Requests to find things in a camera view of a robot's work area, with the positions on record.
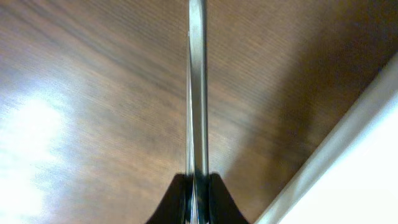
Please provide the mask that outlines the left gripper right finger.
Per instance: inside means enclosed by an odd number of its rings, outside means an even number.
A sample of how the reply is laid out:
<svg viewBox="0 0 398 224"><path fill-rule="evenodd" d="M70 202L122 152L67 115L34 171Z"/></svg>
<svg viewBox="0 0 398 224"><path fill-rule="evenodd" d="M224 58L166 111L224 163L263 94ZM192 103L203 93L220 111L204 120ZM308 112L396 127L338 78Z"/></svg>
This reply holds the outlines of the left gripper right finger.
<svg viewBox="0 0 398 224"><path fill-rule="evenodd" d="M211 224L249 224L218 173L210 174L209 209Z"/></svg>

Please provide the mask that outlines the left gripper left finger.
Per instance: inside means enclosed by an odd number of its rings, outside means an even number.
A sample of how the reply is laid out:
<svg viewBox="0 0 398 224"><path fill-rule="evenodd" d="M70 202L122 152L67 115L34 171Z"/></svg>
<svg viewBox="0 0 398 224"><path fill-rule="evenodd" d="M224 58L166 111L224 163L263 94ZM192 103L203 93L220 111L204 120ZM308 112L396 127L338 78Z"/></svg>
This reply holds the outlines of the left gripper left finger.
<svg viewBox="0 0 398 224"><path fill-rule="evenodd" d="M185 221L185 189L185 175L176 174L146 224L182 224Z"/></svg>

